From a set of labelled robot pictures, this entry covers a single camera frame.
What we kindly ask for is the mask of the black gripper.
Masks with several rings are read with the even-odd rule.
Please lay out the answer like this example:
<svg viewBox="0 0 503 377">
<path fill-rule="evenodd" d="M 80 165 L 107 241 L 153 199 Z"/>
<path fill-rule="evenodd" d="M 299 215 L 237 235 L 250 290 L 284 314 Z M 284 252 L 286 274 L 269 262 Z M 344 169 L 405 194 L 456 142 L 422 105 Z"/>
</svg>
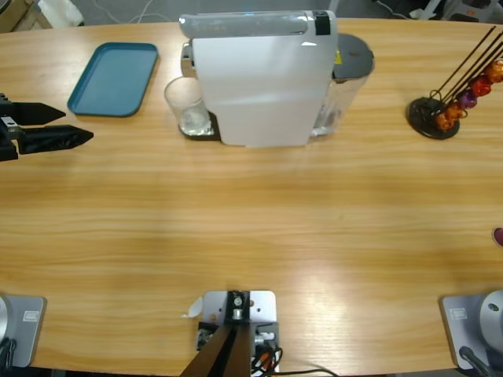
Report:
<svg viewBox="0 0 503 377">
<path fill-rule="evenodd" d="M 88 130 L 75 126 L 44 126 L 24 128 L 17 138 L 17 147 L 9 133 L 8 121 L 15 126 L 41 126 L 64 118 L 66 114 L 43 103 L 11 102 L 1 93 L 1 161 L 18 159 L 21 155 L 76 148 L 94 137 Z"/>
</svg>

